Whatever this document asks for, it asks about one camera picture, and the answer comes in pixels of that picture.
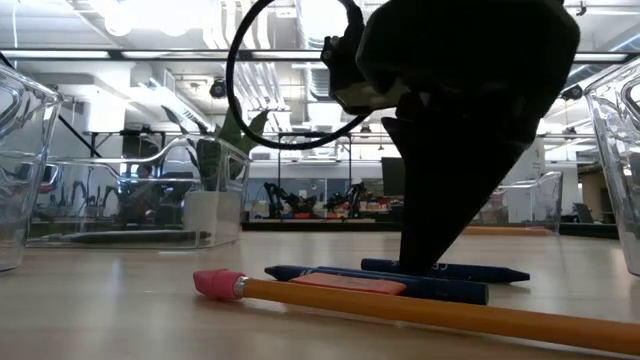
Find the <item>white pot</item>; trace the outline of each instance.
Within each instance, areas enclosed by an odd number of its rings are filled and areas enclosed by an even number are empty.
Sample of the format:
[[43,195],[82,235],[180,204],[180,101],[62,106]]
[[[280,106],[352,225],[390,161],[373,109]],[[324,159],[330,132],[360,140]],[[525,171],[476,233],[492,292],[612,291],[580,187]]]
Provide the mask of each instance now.
[[211,233],[209,245],[238,239],[242,195],[227,191],[192,191],[184,199],[184,229]]

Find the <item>pencil eraser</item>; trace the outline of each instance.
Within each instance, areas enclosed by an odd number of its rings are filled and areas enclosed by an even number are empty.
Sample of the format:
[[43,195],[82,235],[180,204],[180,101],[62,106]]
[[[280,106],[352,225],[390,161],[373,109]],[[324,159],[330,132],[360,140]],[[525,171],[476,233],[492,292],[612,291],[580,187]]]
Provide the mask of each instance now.
[[243,273],[227,269],[204,270],[193,273],[196,290],[212,300],[238,300],[234,286]]
[[313,285],[341,290],[364,291],[374,294],[397,295],[407,287],[405,284],[388,280],[361,279],[322,273],[293,278],[288,282],[300,285]]

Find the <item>wooden table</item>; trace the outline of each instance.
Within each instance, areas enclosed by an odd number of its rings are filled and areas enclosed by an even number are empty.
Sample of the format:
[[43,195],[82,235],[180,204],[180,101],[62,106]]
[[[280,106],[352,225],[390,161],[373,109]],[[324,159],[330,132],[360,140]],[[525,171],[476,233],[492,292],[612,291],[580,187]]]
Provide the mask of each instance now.
[[[228,267],[267,278],[275,264],[358,267],[397,258],[398,234],[245,233],[193,252],[27,250],[0,275],[0,359],[582,359],[607,354],[388,324],[247,299],[198,296],[191,274]],[[509,266],[532,280],[492,286],[491,304],[640,321],[640,281],[619,242],[463,237],[449,262]]]

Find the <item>clear plastic bin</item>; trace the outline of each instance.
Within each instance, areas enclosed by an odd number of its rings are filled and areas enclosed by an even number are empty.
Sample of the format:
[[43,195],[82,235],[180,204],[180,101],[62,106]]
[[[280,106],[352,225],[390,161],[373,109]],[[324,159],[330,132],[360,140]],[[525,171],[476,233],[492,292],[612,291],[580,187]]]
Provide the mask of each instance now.
[[552,171],[535,181],[499,186],[471,225],[544,227],[559,232],[562,173]]
[[627,268],[640,276],[640,60],[585,89]]
[[29,247],[184,249],[238,239],[249,158],[224,141],[183,135],[152,158],[48,166],[55,175],[41,187]]
[[62,97],[0,65],[0,271],[22,261]]

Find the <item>blue crayon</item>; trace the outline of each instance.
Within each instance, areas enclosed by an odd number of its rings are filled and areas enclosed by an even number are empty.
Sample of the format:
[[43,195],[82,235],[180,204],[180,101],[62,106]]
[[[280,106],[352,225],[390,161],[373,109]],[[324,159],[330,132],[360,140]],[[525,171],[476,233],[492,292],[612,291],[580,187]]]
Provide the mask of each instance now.
[[273,276],[278,281],[289,281],[293,278],[312,273],[395,281],[407,287],[402,292],[402,296],[421,299],[486,305],[489,298],[486,285],[472,282],[429,279],[417,276],[409,278],[407,275],[398,276],[397,274],[371,273],[353,269],[326,269],[292,265],[270,266],[265,268],[264,272]]
[[[400,273],[400,264],[394,260],[386,259],[362,259],[362,270],[379,271],[384,273]],[[527,281],[531,276],[527,273],[511,270],[505,267],[461,265],[461,264],[434,264],[431,270],[424,274],[426,277],[474,281],[491,284],[512,283]]]

